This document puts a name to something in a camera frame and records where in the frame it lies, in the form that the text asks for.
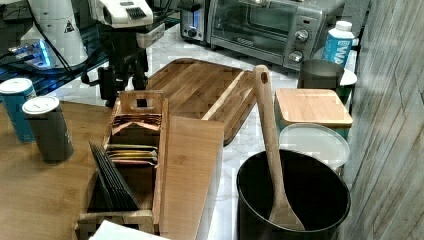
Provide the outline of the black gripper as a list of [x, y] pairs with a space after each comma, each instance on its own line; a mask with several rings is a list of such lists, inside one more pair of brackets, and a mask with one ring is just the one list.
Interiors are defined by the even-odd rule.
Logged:
[[[134, 29], [115, 29], [103, 24], [97, 24], [96, 28], [100, 47], [86, 60], [81, 80], [90, 86], [99, 85], [101, 99], [106, 101], [106, 107], [112, 108], [116, 94], [126, 88], [129, 79], [132, 79], [135, 90], [146, 89], [147, 53], [144, 48], [138, 46]], [[98, 79], [91, 82], [88, 77], [88, 66], [100, 53], [107, 56], [109, 66], [99, 68]]]

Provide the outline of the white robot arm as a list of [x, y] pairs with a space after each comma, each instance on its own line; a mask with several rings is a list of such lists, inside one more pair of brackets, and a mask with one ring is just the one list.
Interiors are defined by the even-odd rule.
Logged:
[[32, 18], [21, 42], [40, 70], [59, 70], [100, 87], [108, 106], [129, 84], [147, 87], [146, 49], [164, 32], [166, 14], [150, 0], [25, 0]]

